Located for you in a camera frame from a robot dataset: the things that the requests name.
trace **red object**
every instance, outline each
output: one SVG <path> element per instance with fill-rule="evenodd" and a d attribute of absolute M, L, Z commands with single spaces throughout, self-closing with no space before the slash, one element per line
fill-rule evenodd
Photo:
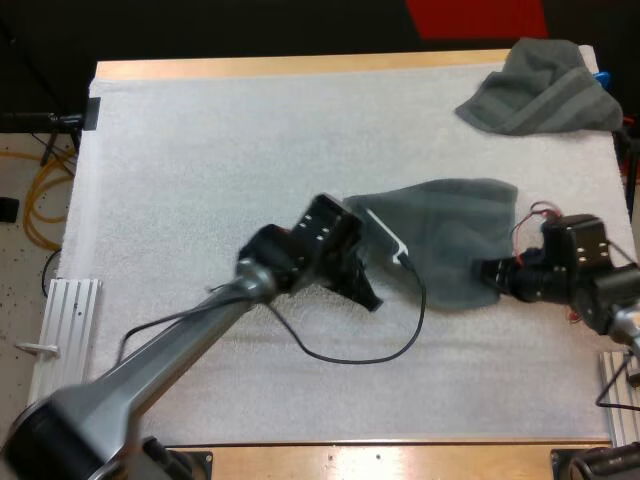
<path fill-rule="evenodd" d="M 423 39 L 547 38 L 542 0 L 407 0 Z"/>

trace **floor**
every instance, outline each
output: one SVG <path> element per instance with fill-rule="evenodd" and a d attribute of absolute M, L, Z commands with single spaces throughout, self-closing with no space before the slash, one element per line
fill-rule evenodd
<path fill-rule="evenodd" d="M 43 140 L 47 135 L 40 135 Z M 67 148 L 68 137 L 57 145 Z M 44 147 L 29 134 L 0 134 L 0 151 L 41 155 Z M 0 196 L 21 200 L 18 221 L 0 224 L 0 439 L 6 437 L 11 422 L 26 406 L 34 357 L 17 350 L 16 342 L 37 342 L 46 299 L 41 288 L 41 274 L 51 254 L 33 245 L 22 229 L 22 199 L 39 169 L 33 160 L 0 157 Z M 60 215 L 68 208 L 71 184 L 63 183 L 44 195 L 38 205 L 47 216 Z M 640 190 L 637 195 L 640 205 Z M 47 225 L 42 232 L 60 242 L 64 224 Z M 633 222 L 636 248 L 640 246 L 640 214 Z M 55 276 L 54 261 L 49 278 Z M 0 463 L 0 478 L 10 478 Z"/>

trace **red wire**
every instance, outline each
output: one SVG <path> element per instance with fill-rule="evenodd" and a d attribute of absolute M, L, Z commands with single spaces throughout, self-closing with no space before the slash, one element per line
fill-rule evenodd
<path fill-rule="evenodd" d="M 545 208 L 542 210 L 534 210 L 535 207 L 539 206 L 539 205 L 547 205 L 551 208 Z M 551 202 L 547 202 L 546 200 L 543 201 L 539 201 L 539 202 L 535 202 L 533 205 L 531 205 L 531 207 L 529 207 L 529 213 L 527 213 L 527 215 L 525 215 L 525 217 L 520 220 L 518 222 L 518 224 L 514 227 L 513 229 L 513 253 L 514 256 L 516 257 L 516 262 L 518 262 L 518 265 L 523 265 L 523 261 L 522 261 L 522 253 L 520 252 L 520 248 L 518 247 L 518 239 L 519 239 L 519 234 L 520 234 L 520 228 L 527 223 L 534 215 L 540 215 L 543 218 L 547 218 L 550 215 L 553 215 L 554 217 L 562 217 L 562 211 L 553 203 Z"/>

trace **table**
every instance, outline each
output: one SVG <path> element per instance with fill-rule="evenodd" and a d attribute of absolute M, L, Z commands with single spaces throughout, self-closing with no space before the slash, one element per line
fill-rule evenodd
<path fill-rule="evenodd" d="M 507 50 L 314 57 L 100 62 L 103 80 L 207 78 L 352 72 L 503 61 Z M 551 479 L 550 450 L 607 446 L 605 439 L 545 443 L 486 441 L 212 447 L 216 479 L 439 478 Z"/>

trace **black cable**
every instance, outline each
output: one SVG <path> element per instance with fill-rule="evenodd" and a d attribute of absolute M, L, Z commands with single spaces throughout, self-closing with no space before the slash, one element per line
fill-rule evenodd
<path fill-rule="evenodd" d="M 51 255 L 49 255 L 49 258 L 47 258 L 47 261 L 44 264 L 44 267 L 42 268 L 42 276 L 40 278 L 40 283 L 42 286 L 42 293 L 44 294 L 45 298 L 47 298 L 49 296 L 49 293 L 47 292 L 47 289 L 45 288 L 44 282 L 45 282 L 45 278 L 47 276 L 47 269 L 49 268 L 49 265 L 51 265 L 51 261 L 60 254 L 60 252 L 62 251 L 61 248 L 59 248 L 58 250 L 56 250 L 55 252 L 53 252 Z"/>
<path fill-rule="evenodd" d="M 222 285 L 220 287 L 217 287 L 215 290 L 226 286 L 226 285 Z M 238 302 L 243 302 L 243 301 L 247 301 L 249 300 L 248 297 L 232 297 L 232 298 L 227 298 L 224 300 L 220 300 L 218 302 L 211 302 L 208 303 L 207 305 L 202 305 L 202 306 L 198 306 L 198 307 L 194 307 L 191 308 L 189 310 L 184 310 L 182 312 L 178 312 L 178 313 L 173 313 L 171 315 L 167 315 L 166 317 L 162 317 L 158 320 L 154 320 L 152 322 L 148 322 L 148 323 L 143 323 L 142 325 L 138 325 L 137 327 L 132 328 L 131 330 L 129 330 L 127 333 L 124 334 L 124 336 L 122 337 L 122 340 L 120 340 L 120 347 L 118 349 L 118 357 L 116 359 L 116 364 L 115 366 L 120 365 L 120 363 L 122 363 L 122 359 L 124 358 L 124 349 L 127 345 L 127 341 L 134 336 L 136 333 L 141 332 L 142 330 L 146 330 L 148 328 L 151 327 L 155 327 L 157 325 L 160 325 L 162 323 L 166 323 L 166 322 L 170 322 L 171 320 L 178 320 L 176 323 L 185 320 L 184 317 L 186 317 L 187 315 L 191 315 L 193 313 L 200 313 L 200 312 L 208 312 L 210 310 L 214 310 L 216 308 L 220 308 L 220 307 L 224 307 L 226 305 L 231 305 L 233 303 L 238 303 Z"/>
<path fill-rule="evenodd" d="M 40 142 L 44 147 L 49 147 L 49 144 L 47 142 L 45 142 L 44 140 L 42 140 L 40 137 L 38 137 L 35 133 L 30 133 L 29 135 L 31 135 L 33 138 L 35 138 L 38 142 Z M 56 145 L 51 145 L 51 149 L 52 150 L 57 150 L 59 153 L 62 153 L 63 155 L 66 155 L 69 152 L 65 152 L 64 149 L 56 146 Z M 54 157 L 59 158 L 55 152 L 51 152 L 53 154 Z"/>
<path fill-rule="evenodd" d="M 611 387 L 613 386 L 613 384 L 616 383 L 616 380 L 618 379 L 622 371 L 625 368 L 627 368 L 627 365 L 629 365 L 632 355 L 633 354 L 631 352 L 626 353 L 625 355 L 626 358 L 624 362 L 622 362 L 622 365 L 620 365 L 618 370 L 616 370 L 616 373 L 613 374 L 613 378 L 609 380 L 609 382 L 605 385 L 602 392 L 600 392 L 600 395 L 598 395 L 598 398 L 596 398 L 596 406 L 602 407 L 602 408 L 618 408 L 620 410 L 632 410 L 634 412 L 640 412 L 640 407 L 634 407 L 633 405 L 621 405 L 619 403 L 605 403 L 602 401 L 605 395 L 609 393 L 609 390 L 611 390 Z"/>
<path fill-rule="evenodd" d="M 631 258 L 631 255 L 629 255 L 627 252 L 625 252 L 624 250 L 622 250 L 621 247 L 618 246 L 617 243 L 612 242 L 611 240 L 607 240 L 609 242 L 609 245 L 611 245 L 613 248 L 615 248 L 615 250 L 622 255 L 629 263 L 636 263 L 636 261 Z"/>
<path fill-rule="evenodd" d="M 409 257 L 407 255 L 402 254 L 398 257 L 398 259 L 402 263 L 402 266 L 404 266 L 407 270 L 409 270 L 415 276 L 416 282 L 420 286 L 420 294 L 421 294 L 422 300 L 420 303 L 420 318 L 418 319 L 418 325 L 416 327 L 415 332 L 413 333 L 413 336 L 409 339 L 409 341 L 405 344 L 404 347 L 402 347 L 400 350 L 398 350 L 396 353 L 392 355 L 389 355 L 386 357 L 380 357 L 380 358 L 372 358 L 368 360 L 346 360 L 341 358 L 333 358 L 333 357 L 327 357 L 325 355 L 320 355 L 319 353 L 316 353 L 312 350 L 309 350 L 309 348 L 307 348 L 307 346 L 302 342 L 302 340 L 300 339 L 296 331 L 293 329 L 293 327 L 289 324 L 289 322 L 287 322 L 284 316 L 273 305 L 268 304 L 267 308 L 271 310 L 271 312 L 280 321 L 280 323 L 282 323 L 284 328 L 287 329 L 287 331 L 291 334 L 291 336 L 296 341 L 300 349 L 307 355 L 317 360 L 322 360 L 323 362 L 329 362 L 329 363 L 338 363 L 341 365 L 371 365 L 375 363 L 389 362 L 395 358 L 398 358 L 403 353 L 405 353 L 416 342 L 422 330 L 422 324 L 424 322 L 424 313 L 427 308 L 427 288 L 425 287 L 424 282 L 420 278 L 420 274 L 418 274 L 413 264 L 409 261 Z"/>
<path fill-rule="evenodd" d="M 50 152 L 56 159 L 61 160 L 60 164 L 62 165 L 62 168 L 65 169 L 65 171 L 71 175 L 72 177 L 75 177 L 76 174 L 74 171 L 72 171 L 69 167 L 67 167 L 67 165 L 65 165 L 65 162 L 69 162 L 71 165 L 73 165 L 75 167 L 75 163 L 69 161 L 69 159 L 64 159 L 62 160 L 57 154 L 56 152 L 54 152 L 53 150 L 60 150 L 62 153 L 66 154 L 67 152 L 65 152 L 64 150 L 62 150 L 60 147 L 56 147 L 55 145 L 49 145 L 48 143 L 46 143 L 44 140 L 42 140 L 40 137 L 38 137 L 35 133 L 31 133 L 30 134 L 33 138 L 35 138 L 38 142 L 40 142 L 42 145 L 44 145 L 45 147 L 45 151 L 43 154 L 43 160 L 45 159 L 45 156 L 47 155 L 48 152 Z"/>

